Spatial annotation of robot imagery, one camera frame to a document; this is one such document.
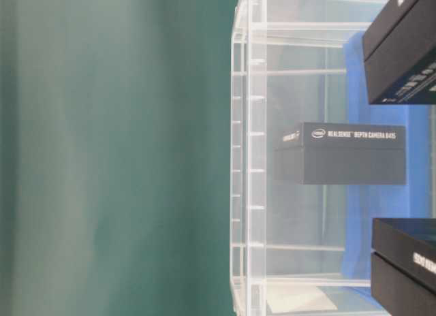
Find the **blue fabric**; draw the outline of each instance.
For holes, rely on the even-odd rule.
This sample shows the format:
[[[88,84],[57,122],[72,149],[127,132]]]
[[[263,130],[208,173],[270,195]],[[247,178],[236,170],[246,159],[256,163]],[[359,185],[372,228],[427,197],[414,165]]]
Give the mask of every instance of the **blue fabric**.
[[[353,185],[347,189],[346,241],[342,272],[369,279],[374,217],[430,216],[430,129],[427,106],[370,106],[364,74],[362,34],[346,45],[348,121],[406,126],[406,185]]]

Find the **clear acrylic box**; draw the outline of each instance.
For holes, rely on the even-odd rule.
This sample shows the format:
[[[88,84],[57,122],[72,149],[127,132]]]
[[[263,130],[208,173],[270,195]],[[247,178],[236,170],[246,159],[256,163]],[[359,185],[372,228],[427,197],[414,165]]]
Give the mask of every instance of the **clear acrylic box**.
[[[238,315],[387,315],[369,292],[372,218],[435,214],[434,109],[364,101],[359,36],[386,2],[238,2],[230,197]],[[291,179],[278,151],[304,122],[404,126],[405,184]]]

